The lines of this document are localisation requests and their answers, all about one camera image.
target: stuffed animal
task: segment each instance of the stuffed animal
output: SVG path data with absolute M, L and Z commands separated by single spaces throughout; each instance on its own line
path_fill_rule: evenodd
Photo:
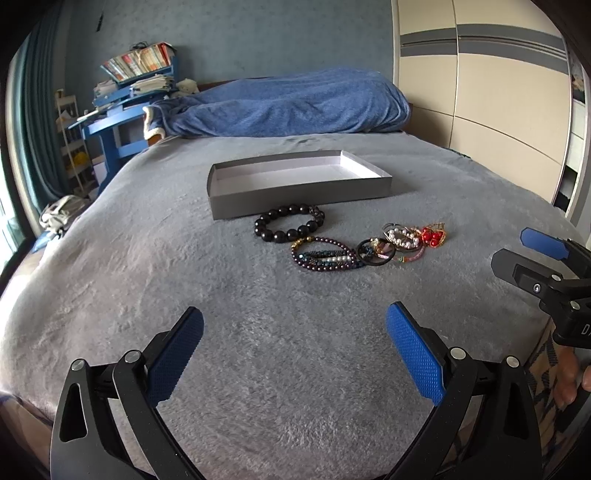
M 185 97 L 194 93 L 199 93 L 197 82 L 191 79 L 184 79 L 177 83 L 178 92 L 174 92 L 171 98 Z

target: blue wall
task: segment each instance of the blue wall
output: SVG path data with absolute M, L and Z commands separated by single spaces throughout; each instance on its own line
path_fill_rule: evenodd
M 181 78 L 199 83 L 332 66 L 392 79 L 391 0 L 75 0 L 67 39 L 66 92 L 92 108 L 99 65 L 139 41 L 178 49 Z

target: cardboard box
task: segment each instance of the cardboard box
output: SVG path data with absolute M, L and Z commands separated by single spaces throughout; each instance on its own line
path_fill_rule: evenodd
M 214 220 L 257 215 L 291 203 L 323 205 L 390 195 L 392 177 L 342 150 L 266 155 L 212 165 Z

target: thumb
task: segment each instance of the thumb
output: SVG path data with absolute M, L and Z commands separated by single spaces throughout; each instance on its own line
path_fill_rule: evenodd
M 587 367 L 583 374 L 583 381 L 581 382 L 583 388 L 588 392 L 591 392 L 591 366 Z

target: textured blue pad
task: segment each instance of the textured blue pad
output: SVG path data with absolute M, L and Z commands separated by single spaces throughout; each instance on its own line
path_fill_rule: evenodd
M 527 248 L 536 250 L 546 255 L 546 257 L 555 258 L 556 260 L 564 260 L 569 257 L 569 251 L 562 240 L 558 240 L 533 228 L 523 229 L 521 232 L 521 243 Z
M 203 315 L 194 309 L 168 341 L 148 371 L 148 403 L 168 400 L 203 336 Z
M 443 368 L 398 305 L 388 308 L 386 329 L 421 395 L 439 405 L 445 395 Z

